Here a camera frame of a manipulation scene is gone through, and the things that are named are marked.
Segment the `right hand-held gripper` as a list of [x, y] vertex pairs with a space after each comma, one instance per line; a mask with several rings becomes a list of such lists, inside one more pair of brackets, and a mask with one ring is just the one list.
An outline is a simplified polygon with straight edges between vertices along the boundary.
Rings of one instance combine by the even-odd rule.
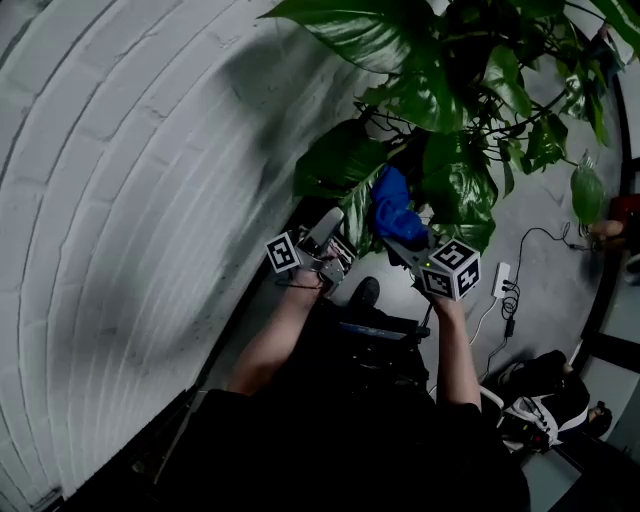
[[427, 293], [459, 301], [481, 280], [480, 252], [455, 238], [439, 245], [440, 235], [431, 228], [420, 250], [393, 238], [382, 242], [390, 265], [414, 273]]

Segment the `black and white bag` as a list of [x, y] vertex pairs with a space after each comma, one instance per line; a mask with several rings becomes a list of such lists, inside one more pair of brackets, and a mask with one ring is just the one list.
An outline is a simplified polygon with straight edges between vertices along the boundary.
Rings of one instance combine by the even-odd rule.
[[498, 432], [512, 453], [543, 453], [589, 432], [598, 417], [587, 387], [558, 350], [510, 365], [494, 391], [504, 402]]

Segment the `red object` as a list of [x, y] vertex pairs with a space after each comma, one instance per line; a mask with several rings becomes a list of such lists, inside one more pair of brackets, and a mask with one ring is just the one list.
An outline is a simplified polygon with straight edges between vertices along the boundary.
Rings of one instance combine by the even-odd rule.
[[640, 194], [624, 195], [612, 198], [608, 217], [625, 225], [631, 214], [640, 214]]

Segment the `black cabinet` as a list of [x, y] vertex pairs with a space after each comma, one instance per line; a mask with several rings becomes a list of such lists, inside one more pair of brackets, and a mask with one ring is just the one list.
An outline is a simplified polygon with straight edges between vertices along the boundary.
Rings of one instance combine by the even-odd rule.
[[45, 512], [165, 512], [160, 476], [206, 392], [178, 395], [69, 498]]

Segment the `green leafy plant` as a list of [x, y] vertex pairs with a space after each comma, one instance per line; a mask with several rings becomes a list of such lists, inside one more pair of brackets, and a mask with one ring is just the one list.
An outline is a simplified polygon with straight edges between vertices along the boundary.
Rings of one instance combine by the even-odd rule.
[[517, 174], [567, 162], [567, 120], [607, 144], [603, 99], [640, 57], [640, 0], [588, 0], [601, 32], [584, 36], [577, 0], [281, 0], [273, 18], [296, 23], [382, 82], [357, 99], [359, 114], [321, 136], [296, 163], [300, 197], [340, 207], [358, 255], [388, 230], [374, 217], [385, 166], [407, 177], [410, 211], [426, 207], [436, 230], [484, 250], [493, 208]]

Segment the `person's left forearm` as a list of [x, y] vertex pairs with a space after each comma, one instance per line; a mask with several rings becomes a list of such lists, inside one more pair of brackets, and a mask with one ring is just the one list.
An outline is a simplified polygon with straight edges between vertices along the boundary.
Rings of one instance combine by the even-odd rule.
[[313, 306], [322, 295], [318, 274], [299, 269], [266, 325], [244, 348], [226, 390], [251, 396], [266, 387], [293, 353]]

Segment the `black chest rig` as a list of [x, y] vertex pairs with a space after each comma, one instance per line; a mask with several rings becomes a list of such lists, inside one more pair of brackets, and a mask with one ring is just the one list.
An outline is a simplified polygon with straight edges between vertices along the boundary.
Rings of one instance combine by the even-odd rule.
[[419, 352], [418, 322], [373, 306], [323, 300], [303, 328], [292, 357], [300, 381], [336, 394], [425, 394], [429, 372]]

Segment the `person's black shirt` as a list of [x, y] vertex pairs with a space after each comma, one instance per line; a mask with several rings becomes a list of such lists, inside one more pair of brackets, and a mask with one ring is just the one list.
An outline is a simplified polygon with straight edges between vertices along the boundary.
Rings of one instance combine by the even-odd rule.
[[159, 480], [174, 512], [530, 512], [473, 404], [424, 394], [215, 391]]

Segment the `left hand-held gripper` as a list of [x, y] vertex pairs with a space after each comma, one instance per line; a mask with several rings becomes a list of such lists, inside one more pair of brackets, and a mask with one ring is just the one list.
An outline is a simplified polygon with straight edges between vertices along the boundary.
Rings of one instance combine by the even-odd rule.
[[326, 297], [330, 297], [350, 272], [356, 255], [338, 233], [344, 213], [331, 208], [312, 228], [299, 227], [279, 234], [265, 244], [276, 274], [302, 269], [315, 273]]

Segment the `person's black shoe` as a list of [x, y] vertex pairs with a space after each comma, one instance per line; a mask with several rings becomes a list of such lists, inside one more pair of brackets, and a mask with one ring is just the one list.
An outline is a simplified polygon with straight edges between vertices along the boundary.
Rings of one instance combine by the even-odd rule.
[[373, 276], [368, 276], [358, 284], [352, 293], [348, 302], [348, 307], [351, 309], [373, 308], [376, 305], [379, 296], [379, 281]]

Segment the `blue cloth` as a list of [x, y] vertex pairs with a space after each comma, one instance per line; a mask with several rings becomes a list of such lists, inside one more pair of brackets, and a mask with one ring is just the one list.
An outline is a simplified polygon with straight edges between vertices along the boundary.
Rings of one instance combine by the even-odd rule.
[[412, 250], [428, 245], [428, 229], [410, 206], [405, 176], [395, 167], [385, 165], [372, 190], [374, 232], [389, 237]]

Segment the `white power strip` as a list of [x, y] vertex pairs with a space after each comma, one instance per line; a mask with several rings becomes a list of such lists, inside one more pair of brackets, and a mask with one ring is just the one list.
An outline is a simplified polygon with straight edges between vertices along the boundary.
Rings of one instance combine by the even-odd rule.
[[506, 262], [499, 262], [496, 268], [492, 296], [496, 299], [505, 297], [509, 285], [511, 266]]

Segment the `person's right forearm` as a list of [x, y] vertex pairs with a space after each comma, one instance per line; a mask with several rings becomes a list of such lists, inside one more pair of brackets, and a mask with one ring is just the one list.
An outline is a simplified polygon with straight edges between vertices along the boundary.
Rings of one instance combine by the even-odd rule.
[[439, 403], [473, 404], [481, 409], [480, 386], [475, 372], [462, 305], [447, 298], [429, 297], [438, 318], [436, 394]]

